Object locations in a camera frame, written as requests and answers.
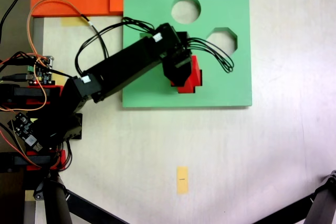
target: green shape sorter board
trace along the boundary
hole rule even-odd
[[[237,36],[237,50],[231,55],[235,67],[226,73],[214,56],[194,51],[203,72],[203,85],[196,93],[179,94],[158,65],[123,89],[123,107],[208,107],[251,106],[251,59],[249,0],[196,0],[201,7],[198,19],[180,24],[171,15],[178,0],[124,0],[124,16],[149,22],[157,27],[171,24],[190,37],[206,39],[214,30],[229,28]],[[139,31],[123,30],[124,48],[138,41]]]

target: table surface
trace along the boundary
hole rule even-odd
[[[311,193],[336,164],[335,11],[336,0],[250,0],[250,108],[123,109],[120,93],[88,102],[65,185],[129,223],[248,224]],[[99,29],[119,21],[92,18]],[[46,18],[43,54],[76,75],[91,35]],[[110,54],[121,35],[104,35]],[[80,65],[101,60],[96,42]],[[178,166],[188,167],[185,195]],[[38,202],[36,223],[44,218]]]

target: circular hole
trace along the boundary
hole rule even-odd
[[[172,8],[174,20],[181,24],[195,22],[201,14],[201,5],[198,0],[175,0]]]

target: red block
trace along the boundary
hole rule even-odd
[[[198,66],[197,57],[192,55],[192,71],[191,75],[185,82],[183,87],[177,87],[177,91],[180,94],[195,93],[196,86],[202,86],[202,70]]]

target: black cable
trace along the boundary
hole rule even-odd
[[[8,10],[6,11],[6,13],[4,14],[4,16],[1,19],[0,22],[0,44],[1,44],[1,37],[2,37],[2,26],[5,22],[5,19],[7,18],[8,14],[11,12],[11,10],[13,9],[13,7],[15,6],[15,4],[17,3],[18,0],[14,0],[13,3],[10,5],[10,7],[8,8]]]
[[[114,24],[114,25],[111,25],[111,26],[108,26],[106,28],[104,28],[103,30],[101,30],[100,32],[98,32],[98,34],[90,37],[89,39],[87,39],[82,45],[81,47],[79,48],[77,54],[76,54],[76,57],[75,57],[75,68],[78,72],[78,74],[80,76],[82,76],[83,74],[83,71],[80,69],[79,67],[79,63],[78,63],[78,58],[79,58],[79,55],[80,53],[89,45],[91,44],[93,41],[95,41],[99,36],[107,33],[108,31],[112,30],[112,29],[115,29],[117,27],[120,27],[120,26],[123,26],[123,25],[126,25],[134,30],[138,30],[138,31],[141,31],[143,33],[149,33],[149,34],[152,34],[154,35],[155,33],[155,29],[154,29],[154,26],[148,22],[143,22],[143,21],[140,21],[140,20],[136,20],[136,19],[132,19],[132,18],[128,18],[128,17],[124,17],[122,18],[122,22],[120,23],[117,23],[117,24]]]
[[[9,134],[9,136],[11,137],[11,139],[14,141],[14,143],[16,144],[16,147],[18,148],[18,149],[20,149],[20,147],[19,147],[19,143],[16,141],[16,138],[15,138],[15,136],[12,134],[12,132],[7,128],[7,127],[5,127],[2,123],[0,123],[0,126],[1,126],[1,128],[3,128],[8,134]]]
[[[10,57],[10,59],[8,61],[6,61],[2,67],[0,67],[0,72],[2,72],[4,70],[4,68],[8,65],[15,65],[15,66],[34,66],[36,65],[36,67],[40,68],[41,70],[44,70],[45,72],[51,72],[51,73],[56,73],[56,74],[59,74],[61,76],[65,76],[65,77],[68,77],[68,78],[71,78],[72,76],[66,74],[66,73],[62,73],[62,72],[59,72],[55,69],[50,69],[50,68],[47,68],[47,67],[44,67],[42,66],[40,63],[38,63],[36,61],[35,58],[32,58],[30,56],[28,56],[26,53],[24,52],[17,52],[15,53],[12,57]]]
[[[64,168],[61,168],[59,170],[59,172],[63,172],[66,169],[68,169],[70,167],[71,163],[72,163],[72,151],[71,151],[71,146],[70,146],[70,143],[69,143],[68,140],[66,141],[66,144],[67,144],[67,147],[68,147],[68,156],[67,156],[67,159],[66,159],[66,161],[64,163],[64,166],[63,166]]]
[[[217,59],[217,61],[219,62],[219,64],[221,65],[221,67],[224,69],[225,72],[230,73],[233,71],[234,62],[232,61],[231,57],[215,44],[201,38],[189,38],[187,41],[188,41],[188,47],[187,47],[188,49],[200,50],[210,53]],[[218,51],[216,51],[208,44],[215,47],[217,50],[219,50],[219,52],[222,52],[226,57],[224,58]]]
[[[90,20],[88,19],[87,16],[85,16],[84,14],[81,14],[81,16],[89,23]],[[99,41],[100,41],[100,45],[101,48],[103,49],[103,53],[104,53],[104,59],[107,59],[109,57],[109,52],[107,50],[107,47],[105,45],[104,40],[102,39],[101,35],[98,33],[97,29],[94,27],[94,25],[92,25],[91,23],[89,23],[92,27],[92,29],[94,30],[94,32],[98,35]]]

